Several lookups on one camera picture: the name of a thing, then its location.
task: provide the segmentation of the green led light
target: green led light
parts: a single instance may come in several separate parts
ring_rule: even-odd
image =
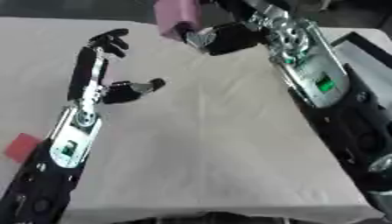
[[[72,155],[75,153],[76,146],[77,146],[77,143],[75,143],[73,141],[68,141],[61,153],[66,156],[69,156],[71,158]]]
[[[293,59],[285,59],[284,63],[285,64],[291,64],[294,60]]]
[[[316,85],[321,92],[326,93],[329,90],[333,89],[335,83],[333,83],[333,81],[328,77],[328,75],[326,75],[326,73],[323,73],[321,79],[316,81]]]

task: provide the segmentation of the red object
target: red object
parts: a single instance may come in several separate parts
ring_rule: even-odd
[[[17,138],[8,145],[4,154],[8,158],[11,158],[15,162],[21,164],[29,157],[30,153],[40,142],[41,140],[34,136],[20,133]]]

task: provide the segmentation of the robotic arm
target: robotic arm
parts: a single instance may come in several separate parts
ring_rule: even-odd
[[[180,12],[176,17],[167,17],[169,1]],[[392,119],[357,73],[339,62],[316,23],[291,17],[282,0],[266,1],[264,10],[242,0],[203,2],[217,4],[235,22],[200,31],[195,9],[201,2],[160,0],[161,33],[211,55],[265,45],[307,122],[369,204],[392,220]]]
[[[102,126],[95,105],[135,101],[165,84],[161,79],[146,84],[102,84],[109,64],[107,56],[125,56],[123,50],[128,45],[121,36],[127,34],[127,29],[109,31],[91,38],[81,49],[67,97],[72,105],[63,109],[54,129],[37,145],[9,185],[0,201],[1,223],[57,223]]]

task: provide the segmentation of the pink sponge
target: pink sponge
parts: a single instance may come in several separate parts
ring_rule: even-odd
[[[179,39],[174,31],[178,23],[188,23],[195,31],[200,29],[199,0],[158,0],[154,10],[162,36]]]
[[[23,163],[41,140],[34,136],[20,133],[5,149],[5,156],[17,163]]]

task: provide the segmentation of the table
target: table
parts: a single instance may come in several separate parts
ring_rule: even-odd
[[[75,56],[97,33],[126,27],[126,59],[110,81],[168,84],[140,101],[100,106],[103,127],[63,223],[229,211],[345,223],[368,206],[300,115],[267,51],[200,55],[154,25],[3,17],[0,147],[44,137],[66,104]],[[348,29],[324,29],[330,39]],[[377,30],[356,30],[391,51]],[[0,156],[0,190],[18,169]]]

